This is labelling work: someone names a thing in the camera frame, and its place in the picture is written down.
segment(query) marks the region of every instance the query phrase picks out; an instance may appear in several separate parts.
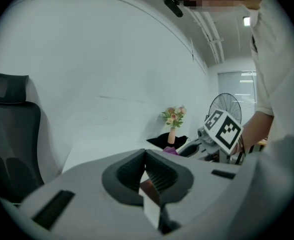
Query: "window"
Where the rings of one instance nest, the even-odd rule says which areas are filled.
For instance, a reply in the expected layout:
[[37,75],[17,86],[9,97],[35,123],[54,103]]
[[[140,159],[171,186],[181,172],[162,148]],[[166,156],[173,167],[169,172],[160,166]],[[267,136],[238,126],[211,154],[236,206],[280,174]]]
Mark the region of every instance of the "window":
[[218,74],[219,93],[233,95],[239,102],[244,125],[256,110],[256,72],[240,71]]

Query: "black mesh chair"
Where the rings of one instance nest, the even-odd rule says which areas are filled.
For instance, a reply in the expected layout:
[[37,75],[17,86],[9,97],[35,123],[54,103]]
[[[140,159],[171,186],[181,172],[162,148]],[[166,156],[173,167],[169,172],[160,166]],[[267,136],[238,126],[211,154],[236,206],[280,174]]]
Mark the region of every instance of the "black mesh chair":
[[0,197],[20,203],[43,185],[37,160],[40,109],[26,101],[28,76],[0,74]]

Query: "ceiling light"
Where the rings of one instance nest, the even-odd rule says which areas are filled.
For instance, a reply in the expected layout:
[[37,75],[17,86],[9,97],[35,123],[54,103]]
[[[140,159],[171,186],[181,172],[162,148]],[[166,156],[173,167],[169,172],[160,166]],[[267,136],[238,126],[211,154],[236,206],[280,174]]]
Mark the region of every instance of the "ceiling light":
[[242,77],[250,77],[250,76],[256,76],[257,73],[241,73]]
[[245,26],[250,26],[250,17],[243,17],[243,23]]

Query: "black slot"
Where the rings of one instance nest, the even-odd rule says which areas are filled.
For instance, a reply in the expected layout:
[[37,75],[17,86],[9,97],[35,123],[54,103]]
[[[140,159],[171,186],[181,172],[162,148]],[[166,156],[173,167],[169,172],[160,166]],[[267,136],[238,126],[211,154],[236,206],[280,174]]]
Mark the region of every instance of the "black slot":
[[66,209],[71,199],[74,197],[74,193],[61,190],[42,208],[38,214],[33,218],[33,221],[49,230],[56,222],[58,217]]
[[220,176],[223,178],[231,179],[231,180],[233,180],[233,178],[236,176],[235,173],[222,171],[222,170],[213,170],[211,172],[211,174],[216,175],[216,176]]

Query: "chair headrest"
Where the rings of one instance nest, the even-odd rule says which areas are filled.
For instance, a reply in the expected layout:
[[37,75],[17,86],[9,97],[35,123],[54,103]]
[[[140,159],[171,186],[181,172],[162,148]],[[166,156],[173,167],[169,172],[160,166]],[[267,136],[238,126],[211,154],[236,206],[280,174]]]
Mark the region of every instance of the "chair headrest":
[[0,103],[18,104],[26,101],[28,75],[0,74]]

